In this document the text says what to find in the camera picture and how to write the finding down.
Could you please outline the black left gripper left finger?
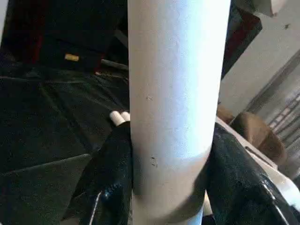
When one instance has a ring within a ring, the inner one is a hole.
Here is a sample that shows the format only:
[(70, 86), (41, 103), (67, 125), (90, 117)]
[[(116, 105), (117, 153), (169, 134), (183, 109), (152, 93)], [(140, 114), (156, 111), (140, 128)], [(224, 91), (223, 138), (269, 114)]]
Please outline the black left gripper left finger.
[(63, 219), (81, 225), (126, 225), (132, 196), (130, 123), (122, 123), (92, 155), (76, 185)]

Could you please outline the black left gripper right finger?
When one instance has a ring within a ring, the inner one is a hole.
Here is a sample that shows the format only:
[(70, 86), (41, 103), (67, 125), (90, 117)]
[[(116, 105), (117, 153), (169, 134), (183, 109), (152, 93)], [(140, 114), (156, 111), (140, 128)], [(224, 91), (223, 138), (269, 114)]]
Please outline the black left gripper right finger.
[(207, 192), (217, 225), (293, 225), (294, 214), (237, 138), (215, 124)]

